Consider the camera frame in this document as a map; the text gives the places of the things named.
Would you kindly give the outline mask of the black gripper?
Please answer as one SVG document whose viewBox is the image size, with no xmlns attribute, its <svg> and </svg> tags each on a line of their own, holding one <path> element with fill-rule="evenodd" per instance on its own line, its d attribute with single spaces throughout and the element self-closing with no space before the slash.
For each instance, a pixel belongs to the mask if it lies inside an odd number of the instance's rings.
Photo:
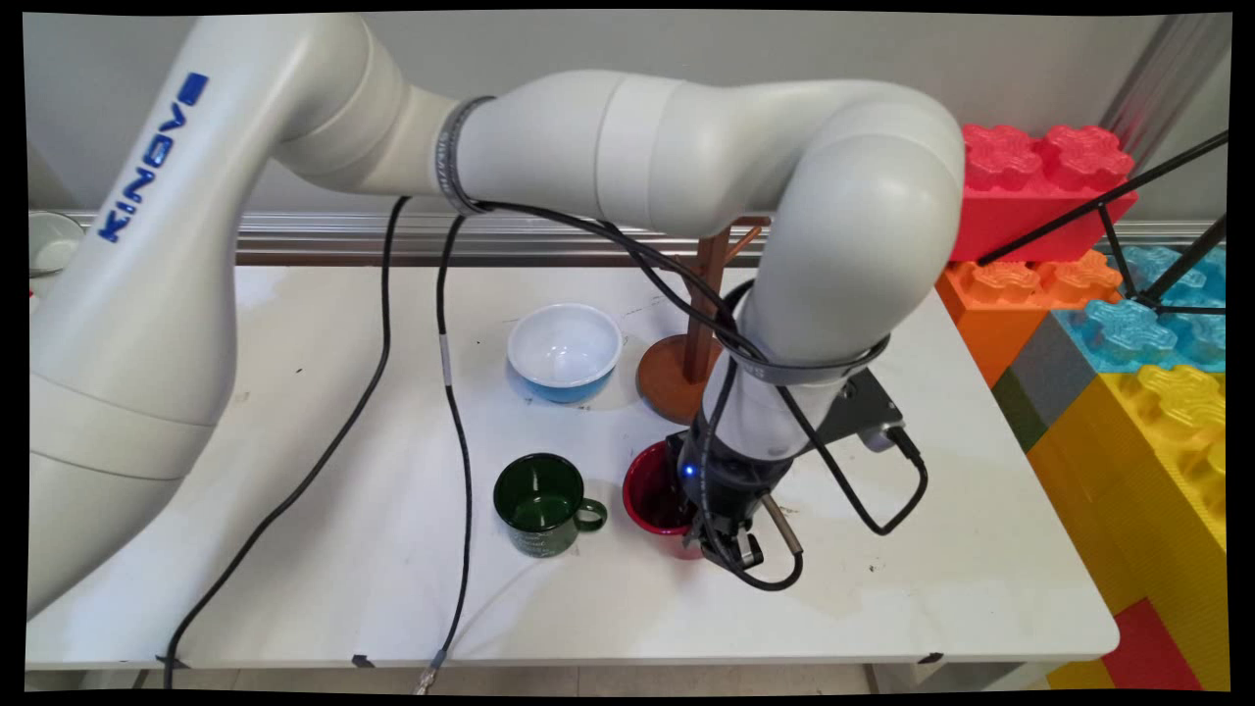
<svg viewBox="0 0 1255 706">
<path fill-rule="evenodd" d="M 752 518 L 761 507 L 761 497 L 772 492 L 793 461 L 761 461 L 730 451 L 722 439 L 714 439 L 708 459 L 702 464 L 700 451 L 705 430 L 686 429 L 666 436 L 666 465 L 671 488 L 694 507 L 689 528 L 681 537 L 681 549 L 702 551 L 702 558 L 727 568 L 727 558 L 735 559 L 740 571 L 766 563 L 758 537 L 752 532 Z M 710 539 L 700 510 L 700 473 L 705 474 L 707 507 L 717 528 L 717 540 Z"/>
</svg>

